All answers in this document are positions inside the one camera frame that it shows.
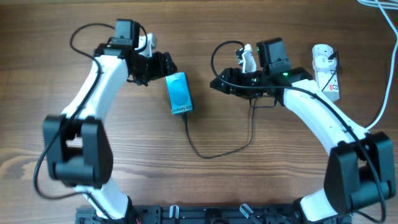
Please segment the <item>teal Galaxy smartphone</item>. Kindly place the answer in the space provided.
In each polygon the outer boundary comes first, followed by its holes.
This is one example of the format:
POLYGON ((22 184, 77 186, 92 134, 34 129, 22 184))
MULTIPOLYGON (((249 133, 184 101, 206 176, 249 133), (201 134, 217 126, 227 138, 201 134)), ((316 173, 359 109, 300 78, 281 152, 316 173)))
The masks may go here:
POLYGON ((185 72, 177 72, 165 77, 172 114, 193 111, 192 97, 185 72))

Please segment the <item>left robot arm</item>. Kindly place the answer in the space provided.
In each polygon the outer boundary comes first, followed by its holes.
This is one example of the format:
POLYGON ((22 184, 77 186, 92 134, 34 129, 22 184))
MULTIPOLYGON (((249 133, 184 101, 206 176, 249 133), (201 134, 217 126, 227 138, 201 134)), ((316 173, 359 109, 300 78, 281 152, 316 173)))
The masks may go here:
POLYGON ((90 74, 75 99, 59 116, 43 122, 44 150, 33 174, 35 192, 47 200, 84 195, 100 223, 142 223, 130 197, 118 188, 111 174, 113 153, 104 130, 104 120, 121 86, 147 86, 152 80, 177 72, 168 52, 152 52, 149 38, 141 39, 140 23, 118 19, 115 33, 89 55, 90 74), (39 171, 47 161, 49 176, 73 187, 72 193, 47 195, 39 189, 39 171))

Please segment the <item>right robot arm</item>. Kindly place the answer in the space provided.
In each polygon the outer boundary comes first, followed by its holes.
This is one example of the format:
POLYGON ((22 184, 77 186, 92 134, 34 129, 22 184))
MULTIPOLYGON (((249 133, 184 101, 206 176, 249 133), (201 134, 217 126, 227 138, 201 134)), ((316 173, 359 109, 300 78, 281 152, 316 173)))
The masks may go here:
POLYGON ((215 75, 210 86, 248 100, 268 95, 295 113, 318 138, 328 154, 323 187, 296 200, 291 221, 321 223, 396 195, 392 141, 385 133, 370 133, 349 119, 319 89, 306 69, 292 68, 279 37, 258 42, 258 62, 251 46, 236 51, 238 67, 215 75))

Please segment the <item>white power strip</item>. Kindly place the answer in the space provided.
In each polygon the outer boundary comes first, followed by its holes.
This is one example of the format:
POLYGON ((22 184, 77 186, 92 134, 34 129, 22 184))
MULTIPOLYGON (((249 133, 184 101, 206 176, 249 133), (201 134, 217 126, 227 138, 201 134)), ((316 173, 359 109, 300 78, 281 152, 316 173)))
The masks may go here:
POLYGON ((329 59, 336 59, 337 67, 334 70, 315 72, 315 81, 322 93, 332 102, 340 99, 340 88, 338 84, 337 71, 340 66, 338 51, 327 44, 316 44, 312 48, 313 59, 319 55, 328 56, 329 59))

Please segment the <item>white USB charger plug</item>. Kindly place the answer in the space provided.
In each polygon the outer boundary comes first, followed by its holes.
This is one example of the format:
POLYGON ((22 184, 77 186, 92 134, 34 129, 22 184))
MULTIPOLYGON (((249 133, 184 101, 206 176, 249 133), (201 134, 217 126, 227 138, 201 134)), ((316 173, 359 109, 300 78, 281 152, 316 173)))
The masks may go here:
POLYGON ((336 59, 329 59, 328 56, 319 55, 313 59, 313 69, 316 72, 334 70, 337 67, 336 59))

